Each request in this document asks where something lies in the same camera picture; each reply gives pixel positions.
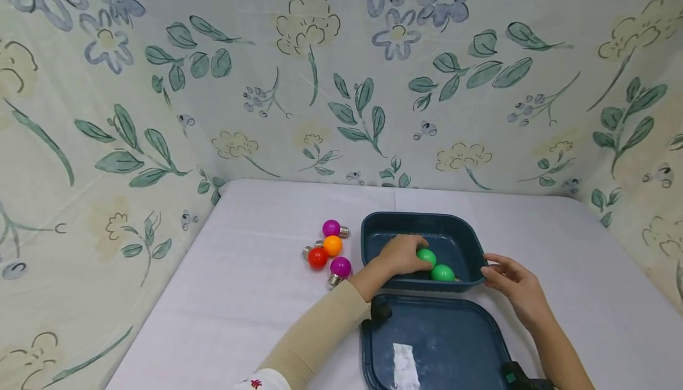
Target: floral wallpaper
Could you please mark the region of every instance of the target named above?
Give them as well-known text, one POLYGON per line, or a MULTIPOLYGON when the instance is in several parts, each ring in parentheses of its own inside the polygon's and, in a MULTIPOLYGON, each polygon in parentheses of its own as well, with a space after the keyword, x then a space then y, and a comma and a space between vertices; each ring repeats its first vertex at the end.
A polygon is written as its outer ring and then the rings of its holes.
POLYGON ((236 178, 573 197, 683 313, 683 0, 2 1, 1 390, 103 388, 236 178))

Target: left hand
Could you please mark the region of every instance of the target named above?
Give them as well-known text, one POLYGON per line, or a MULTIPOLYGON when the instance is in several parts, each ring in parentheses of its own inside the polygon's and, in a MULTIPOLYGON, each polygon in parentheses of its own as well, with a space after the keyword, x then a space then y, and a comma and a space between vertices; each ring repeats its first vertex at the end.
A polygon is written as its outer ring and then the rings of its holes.
POLYGON ((377 260, 392 275, 429 271, 433 268, 432 263, 417 258, 417 250, 428 246, 429 243, 419 234, 399 234, 382 248, 377 260))

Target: plastic container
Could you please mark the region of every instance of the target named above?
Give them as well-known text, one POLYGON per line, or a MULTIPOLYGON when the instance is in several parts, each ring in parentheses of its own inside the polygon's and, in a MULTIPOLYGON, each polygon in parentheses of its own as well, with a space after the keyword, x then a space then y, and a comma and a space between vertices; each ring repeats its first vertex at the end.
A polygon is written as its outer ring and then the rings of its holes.
POLYGON ((508 348, 493 317, 467 300, 378 295, 391 308, 384 323, 363 322, 363 375, 371 390, 395 386, 394 344, 412 346, 421 390, 508 389, 508 348))
POLYGON ((429 272, 404 274, 385 284, 387 289, 465 292, 484 283, 480 269, 487 261, 477 234, 466 221, 453 215, 414 212, 374 212, 360 228, 360 254, 363 265, 380 254, 388 240, 397 234, 423 234, 437 264, 453 269, 461 282, 438 282, 429 272))

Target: green light bulb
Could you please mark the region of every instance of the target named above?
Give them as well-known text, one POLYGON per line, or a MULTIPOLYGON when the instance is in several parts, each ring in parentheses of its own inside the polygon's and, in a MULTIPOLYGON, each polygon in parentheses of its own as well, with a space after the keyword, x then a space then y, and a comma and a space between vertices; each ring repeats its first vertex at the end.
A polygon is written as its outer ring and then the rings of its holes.
POLYGON ((436 255, 434 255, 434 252, 431 252, 430 250, 419 250, 417 252, 417 258, 423 261, 430 261, 430 263, 432 263, 432 266, 436 265, 436 255))
POLYGON ((442 282, 453 282, 455 280, 455 273, 449 266, 439 264, 432 269, 432 279, 442 282))

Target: hand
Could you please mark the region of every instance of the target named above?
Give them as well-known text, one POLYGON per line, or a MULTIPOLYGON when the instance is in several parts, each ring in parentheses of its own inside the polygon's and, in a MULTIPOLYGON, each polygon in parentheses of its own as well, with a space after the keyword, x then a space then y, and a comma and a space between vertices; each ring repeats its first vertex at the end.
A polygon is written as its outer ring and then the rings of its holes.
POLYGON ((433 266, 430 261, 417 258, 417 250, 421 246, 429 246, 429 243, 422 236, 399 234, 387 242, 377 259, 392 276, 410 274, 420 270, 431 270, 433 266))
POLYGON ((556 321, 534 273, 502 255, 485 254, 484 258, 498 263, 481 268, 486 278, 484 285, 508 297, 517 318, 529 332, 556 321))

